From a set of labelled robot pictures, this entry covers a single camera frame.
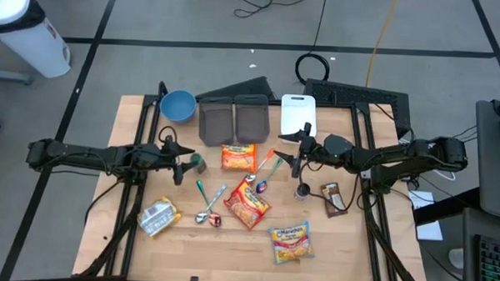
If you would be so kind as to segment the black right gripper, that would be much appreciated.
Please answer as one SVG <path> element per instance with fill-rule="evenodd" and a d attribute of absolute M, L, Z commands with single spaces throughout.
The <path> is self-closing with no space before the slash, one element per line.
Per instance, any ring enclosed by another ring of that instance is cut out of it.
<path fill-rule="evenodd" d="M 278 157 L 292 167 L 293 178 L 300 176 L 302 161 L 313 161 L 322 153 L 323 147 L 310 135 L 312 127 L 312 124 L 305 123 L 302 130 L 277 136 L 283 143 L 299 143 L 296 157 L 291 154 L 274 151 Z"/>

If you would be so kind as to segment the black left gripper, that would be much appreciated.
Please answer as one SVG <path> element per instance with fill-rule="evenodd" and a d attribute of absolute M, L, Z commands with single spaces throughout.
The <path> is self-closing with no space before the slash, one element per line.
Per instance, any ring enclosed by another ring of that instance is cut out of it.
<path fill-rule="evenodd" d="M 186 148 L 177 143 L 173 135 L 167 135 L 163 140 L 162 155 L 170 162 L 173 169 L 173 182 L 180 186 L 183 180 L 183 174 L 198 166 L 198 163 L 180 163 L 179 156 L 195 153 L 192 148 Z"/>

